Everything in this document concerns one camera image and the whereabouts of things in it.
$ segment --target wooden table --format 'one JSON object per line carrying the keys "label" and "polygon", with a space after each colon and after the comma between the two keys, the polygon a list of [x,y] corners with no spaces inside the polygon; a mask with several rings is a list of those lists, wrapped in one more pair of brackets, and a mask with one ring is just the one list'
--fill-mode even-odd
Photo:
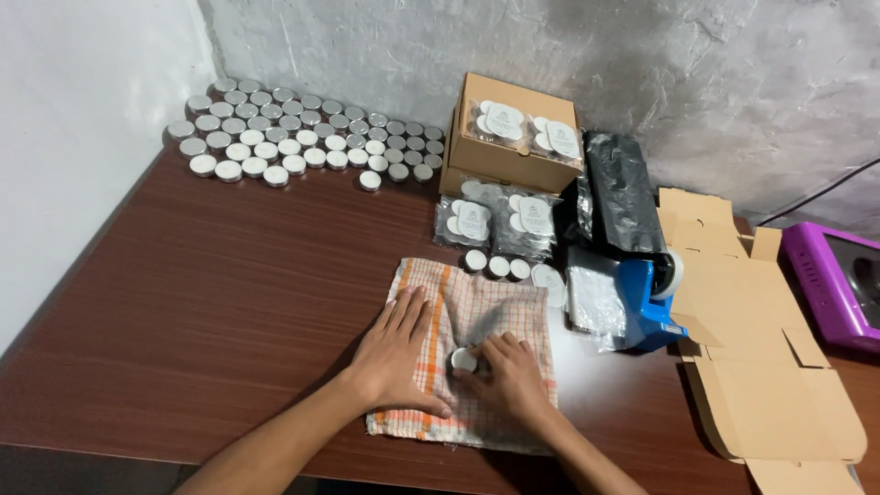
{"label": "wooden table", "polygon": [[[355,187],[310,170],[276,190],[194,177],[168,152],[0,376],[0,442],[200,463],[342,369],[400,258],[455,263],[436,182]],[[832,358],[880,441],[880,369]],[[560,407],[651,493],[750,493],[701,439],[667,352],[561,358]],[[880,491],[880,454],[858,468]],[[449,491],[571,490],[550,458],[342,430],[303,474]]]}

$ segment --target hand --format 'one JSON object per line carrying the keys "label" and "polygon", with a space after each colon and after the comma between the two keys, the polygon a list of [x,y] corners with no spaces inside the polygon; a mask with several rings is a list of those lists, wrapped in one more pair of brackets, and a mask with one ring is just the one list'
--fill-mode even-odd
{"label": "hand", "polygon": [[492,366],[491,376],[481,377],[463,369],[453,370],[452,375],[489,407],[509,414],[531,432],[537,432],[556,412],[547,399],[532,347],[525,340],[517,342],[510,332],[490,336],[473,353],[486,358]]}
{"label": "hand", "polygon": [[424,394],[413,382],[415,361],[433,313],[434,305],[425,302],[425,288],[407,287],[385,305],[376,324],[363,337],[351,365],[342,374],[353,381],[367,410],[396,407],[423,410],[442,418],[452,415],[448,404]]}

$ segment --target cardboard box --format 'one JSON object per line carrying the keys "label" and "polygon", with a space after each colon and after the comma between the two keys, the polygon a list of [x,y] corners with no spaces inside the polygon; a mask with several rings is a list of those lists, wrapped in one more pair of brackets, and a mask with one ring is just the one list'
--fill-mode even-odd
{"label": "cardboard box", "polygon": [[483,100],[514,107],[526,120],[531,115],[565,122],[580,134],[575,104],[571,101],[468,72],[446,132],[441,194],[458,196],[462,174],[551,194],[561,193],[581,174],[583,160],[570,165],[530,154],[525,146],[513,149],[472,137],[468,131],[473,119],[471,109],[474,102]]}
{"label": "cardboard box", "polygon": [[776,263],[781,231],[740,236],[729,201],[677,189],[657,211],[686,266],[672,319],[712,446],[764,495],[862,493],[847,464],[865,431]]}

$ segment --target white wall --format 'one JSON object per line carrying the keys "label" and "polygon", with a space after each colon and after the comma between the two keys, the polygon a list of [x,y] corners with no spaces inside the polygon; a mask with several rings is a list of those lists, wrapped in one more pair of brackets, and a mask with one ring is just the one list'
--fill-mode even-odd
{"label": "white wall", "polygon": [[216,78],[195,0],[0,2],[0,353]]}
{"label": "white wall", "polygon": [[[585,125],[635,134],[657,184],[757,220],[880,156],[876,0],[200,5],[232,77],[442,125],[473,70],[573,100]],[[799,218],[880,234],[876,177]]]}

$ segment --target orange checkered towel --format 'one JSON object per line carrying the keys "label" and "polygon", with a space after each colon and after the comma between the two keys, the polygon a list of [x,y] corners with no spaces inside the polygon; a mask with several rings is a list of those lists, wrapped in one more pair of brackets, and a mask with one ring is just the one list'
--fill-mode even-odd
{"label": "orange checkered towel", "polygon": [[491,282],[442,263],[404,258],[388,300],[408,285],[424,285],[426,300],[434,303],[431,329],[422,344],[413,379],[420,390],[446,401],[452,408],[452,417],[441,419],[418,410],[377,410],[367,416],[367,432],[546,454],[529,434],[495,414],[452,378],[449,365],[449,356],[458,347],[477,344],[492,334],[510,332],[532,346],[547,397],[556,407],[556,381],[545,317],[546,289]]}

